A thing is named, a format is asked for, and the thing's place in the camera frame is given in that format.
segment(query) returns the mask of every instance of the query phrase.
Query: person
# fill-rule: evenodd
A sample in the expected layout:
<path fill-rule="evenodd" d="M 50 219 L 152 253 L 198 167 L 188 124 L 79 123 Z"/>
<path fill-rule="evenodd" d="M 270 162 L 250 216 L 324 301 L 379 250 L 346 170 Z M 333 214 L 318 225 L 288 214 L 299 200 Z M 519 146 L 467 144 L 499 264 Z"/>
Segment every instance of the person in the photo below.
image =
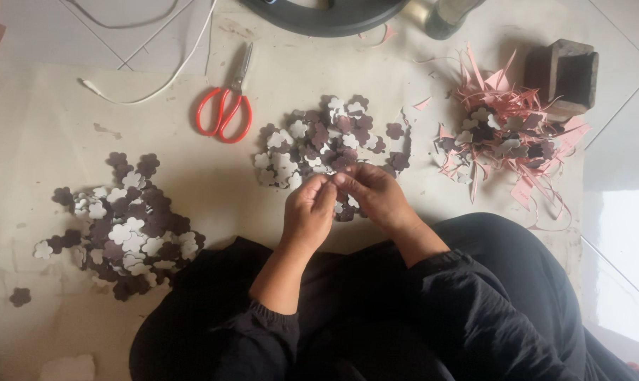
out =
<path fill-rule="evenodd" d="M 315 253 L 340 193 L 390 240 Z M 295 190 L 274 251 L 239 237 L 198 255 L 129 362 L 133 380 L 639 380 L 534 235 L 489 213 L 430 227 L 365 163 Z"/>

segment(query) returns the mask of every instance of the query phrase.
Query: scissors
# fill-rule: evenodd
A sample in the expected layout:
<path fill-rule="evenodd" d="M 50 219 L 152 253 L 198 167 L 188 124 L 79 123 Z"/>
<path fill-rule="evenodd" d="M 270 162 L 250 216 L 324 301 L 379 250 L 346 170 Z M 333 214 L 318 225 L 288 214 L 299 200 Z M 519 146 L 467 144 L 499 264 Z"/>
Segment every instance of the scissors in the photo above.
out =
<path fill-rule="evenodd" d="M 237 74 L 235 74 L 235 79 L 230 84 L 230 86 L 225 88 L 222 92 L 221 103 L 219 105 L 219 113 L 218 113 L 218 117 L 216 117 L 216 128 L 214 128 L 212 131 L 206 131 L 204 128 L 202 128 L 202 122 L 200 121 L 200 117 L 202 116 L 202 108 L 204 107 L 205 103 L 209 99 L 211 99 L 214 95 L 216 95 L 216 93 L 221 91 L 221 88 L 217 87 L 213 89 L 212 91 L 210 91 L 208 94 L 206 94 L 204 99 L 202 99 L 202 101 L 199 103 L 199 107 L 197 108 L 197 114 L 195 117 L 197 121 L 197 128 L 200 134 L 205 136 L 214 136 L 216 135 L 216 133 L 218 133 L 219 137 L 221 138 L 223 142 L 232 144 L 242 140 L 242 138 L 244 138 L 246 133 L 249 132 L 249 127 L 251 126 L 251 119 L 252 119 L 251 105 L 249 104 L 249 99 L 247 99 L 247 97 L 245 95 L 242 95 L 241 93 L 241 83 L 244 81 L 244 76 L 246 75 L 246 71 L 249 68 L 249 59 L 251 58 L 251 50 L 253 47 L 254 47 L 254 43 L 250 43 L 244 53 L 244 59 L 241 61 L 241 66 L 239 67 L 239 71 L 237 72 Z M 225 97 L 228 95 L 228 93 L 230 93 L 230 91 L 237 94 L 237 98 L 235 100 L 235 106 L 230 111 L 230 113 L 225 115 L 225 118 L 223 118 L 224 117 L 223 108 L 225 105 Z M 230 119 L 232 119 L 233 115 L 235 115 L 235 112 L 237 112 L 237 110 L 239 109 L 239 105 L 241 104 L 242 100 L 244 100 L 244 104 L 246 105 L 246 111 L 248 115 L 246 127 L 244 128 L 244 131 L 242 131 L 242 133 L 237 138 L 233 138 L 233 139 L 226 138 L 225 136 L 223 136 L 223 129 L 225 128 L 225 126 L 227 126 L 227 124 L 230 122 Z"/>

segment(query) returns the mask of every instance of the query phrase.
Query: white cable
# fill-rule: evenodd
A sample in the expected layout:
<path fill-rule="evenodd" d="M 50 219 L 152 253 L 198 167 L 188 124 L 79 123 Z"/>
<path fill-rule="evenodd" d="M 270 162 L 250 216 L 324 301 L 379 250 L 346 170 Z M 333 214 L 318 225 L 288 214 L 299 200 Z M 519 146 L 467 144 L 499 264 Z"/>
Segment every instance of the white cable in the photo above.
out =
<path fill-rule="evenodd" d="M 124 106 L 130 106 L 132 104 L 139 104 L 139 103 L 145 102 L 146 100 L 153 99 L 156 95 L 158 95 L 162 91 L 166 90 L 167 87 L 171 86 L 171 84 L 174 82 L 176 77 L 179 76 L 179 73 L 183 69 L 183 66 L 185 66 L 185 64 L 188 63 L 188 60 L 190 60 L 190 57 L 192 57 L 193 53 L 195 53 L 195 51 L 197 50 L 197 45 L 199 45 L 199 40 L 202 39 L 202 35 L 204 34 L 204 30 L 206 29 L 206 25 L 209 23 L 209 20 L 211 19 L 211 13 L 213 13 L 214 7 L 216 6 L 216 2 L 217 1 L 218 0 L 213 0 L 213 3 L 211 4 L 211 9 L 209 10 L 209 14 L 206 16 L 206 21 L 204 22 L 204 26 L 202 27 L 202 31 L 199 32 L 199 37 L 197 37 L 197 41 L 195 42 L 195 46 L 190 51 L 190 54 L 188 54 L 188 57 L 186 57 L 185 60 L 183 61 L 183 63 L 180 64 L 179 69 L 176 70 L 176 73 L 174 73 L 174 75 L 171 77 L 171 79 L 169 79 L 169 82 L 167 82 L 159 90 L 155 91 L 154 93 L 148 95 L 145 98 L 138 99 L 138 100 L 135 100 L 133 102 L 117 102 L 115 100 L 112 100 L 112 99 L 106 97 L 93 83 L 91 83 L 91 81 L 88 81 L 87 79 L 81 79 L 80 78 L 80 80 L 82 81 L 82 84 L 87 86 L 91 91 L 94 91 L 96 93 L 96 95 L 98 95 L 101 98 L 107 100 L 108 102 L 112 102 L 114 104 L 121 104 L 121 105 L 124 105 Z"/>

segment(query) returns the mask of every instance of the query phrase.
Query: red scissors handle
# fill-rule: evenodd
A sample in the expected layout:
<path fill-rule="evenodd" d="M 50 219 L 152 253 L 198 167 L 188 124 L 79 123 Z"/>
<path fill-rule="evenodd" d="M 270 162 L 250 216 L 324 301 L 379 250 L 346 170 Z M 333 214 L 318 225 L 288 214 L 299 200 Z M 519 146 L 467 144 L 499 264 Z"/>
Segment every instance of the red scissors handle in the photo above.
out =
<path fill-rule="evenodd" d="M 237 143 L 240 140 L 242 140 L 242 138 L 244 138 L 246 133 L 249 132 L 249 127 L 251 127 L 251 119 L 252 119 L 251 105 L 249 104 L 249 99 L 246 96 L 238 94 L 237 98 L 235 99 L 235 106 L 230 111 L 230 113 L 228 113 L 225 116 L 225 119 L 223 119 L 223 109 L 225 108 L 225 98 L 230 93 L 230 89 L 223 90 L 221 101 L 219 102 L 219 113 L 216 116 L 216 128 L 214 128 L 212 131 L 206 131 L 202 127 L 202 122 L 200 121 L 202 116 L 202 108 L 204 108 L 204 105 L 206 104 L 206 102 L 209 99 L 211 99 L 214 95 L 216 95 L 216 93 L 218 93 L 219 91 L 221 91 L 220 87 L 213 89 L 208 94 L 206 94 L 204 99 L 202 99 L 202 101 L 199 103 L 199 106 L 197 108 L 197 113 L 196 113 L 197 128 L 199 130 L 199 133 L 202 135 L 214 136 L 216 135 L 216 133 L 218 133 L 219 137 L 222 139 L 223 142 L 230 143 L 230 144 Z M 242 133 L 239 134 L 237 138 L 233 138 L 233 139 L 226 138 L 223 135 L 223 130 L 225 129 L 225 126 L 227 126 L 227 124 L 230 122 L 230 119 L 232 119 L 232 117 L 235 115 L 235 113 L 239 109 L 239 105 L 241 104 L 242 100 L 244 100 L 244 104 L 246 105 L 246 112 L 247 112 L 247 121 L 246 121 L 246 126 L 244 128 L 244 131 L 242 131 Z"/>

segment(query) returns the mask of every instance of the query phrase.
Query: black clothing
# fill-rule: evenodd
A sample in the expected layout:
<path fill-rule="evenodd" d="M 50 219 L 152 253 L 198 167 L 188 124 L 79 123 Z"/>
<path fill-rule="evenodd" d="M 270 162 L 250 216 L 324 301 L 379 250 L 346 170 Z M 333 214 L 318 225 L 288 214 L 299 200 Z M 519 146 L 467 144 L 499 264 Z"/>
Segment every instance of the black clothing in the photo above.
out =
<path fill-rule="evenodd" d="M 298 313 L 247 291 L 271 250 L 205 250 L 139 329 L 134 380 L 639 380 L 581 325 L 566 273 L 521 226 L 440 222 L 452 251 L 407 269 L 391 241 L 316 253 Z"/>

